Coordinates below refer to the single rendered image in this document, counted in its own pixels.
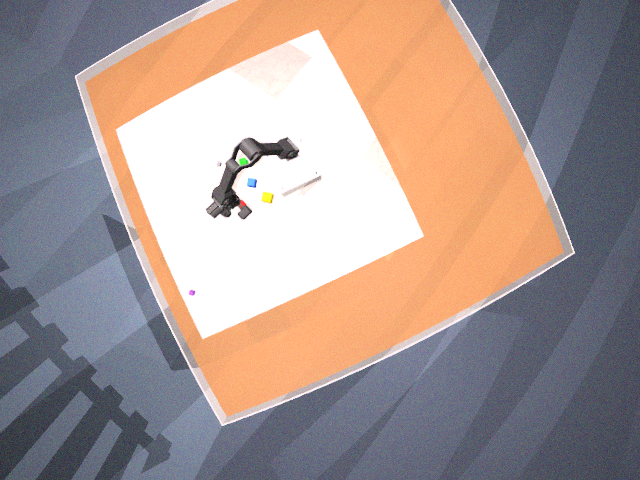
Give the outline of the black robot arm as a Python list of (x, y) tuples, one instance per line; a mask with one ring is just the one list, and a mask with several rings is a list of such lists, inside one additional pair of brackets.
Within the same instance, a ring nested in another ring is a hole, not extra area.
[[(239, 150), (250, 160), (249, 163), (240, 165), (236, 162)], [(276, 155), (280, 160), (286, 159), (289, 162), (298, 158), (298, 153), (299, 148), (289, 137), (279, 139), (276, 143), (258, 142), (251, 137), (243, 138), (234, 148), (232, 156), (226, 161), (220, 185), (215, 187), (212, 192), (211, 198), (214, 202), (206, 208), (206, 212), (213, 219), (219, 215), (230, 218), (231, 209), (233, 210), (234, 207), (229, 208), (228, 206), (233, 205), (236, 201), (236, 192), (232, 186), (237, 174), (242, 169), (253, 167), (263, 156)]]

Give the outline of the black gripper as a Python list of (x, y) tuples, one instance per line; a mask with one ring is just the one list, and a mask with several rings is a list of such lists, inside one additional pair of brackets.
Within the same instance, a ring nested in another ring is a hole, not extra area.
[(248, 217), (248, 216), (252, 213), (252, 210), (251, 210), (251, 209), (249, 209), (249, 207), (248, 207), (248, 206), (243, 207), (243, 206), (242, 206), (243, 204), (241, 203), (241, 202), (242, 202), (242, 200), (241, 200), (241, 199), (240, 199), (236, 194), (235, 194), (235, 197), (236, 197), (236, 201), (235, 201), (235, 203), (234, 203), (233, 205), (231, 205), (231, 206), (228, 206), (228, 207), (229, 207), (229, 208), (231, 208), (231, 207), (234, 207), (234, 208), (238, 207), (241, 211), (240, 211), (237, 215), (239, 215), (239, 216), (240, 216), (240, 218), (244, 220), (246, 217)]

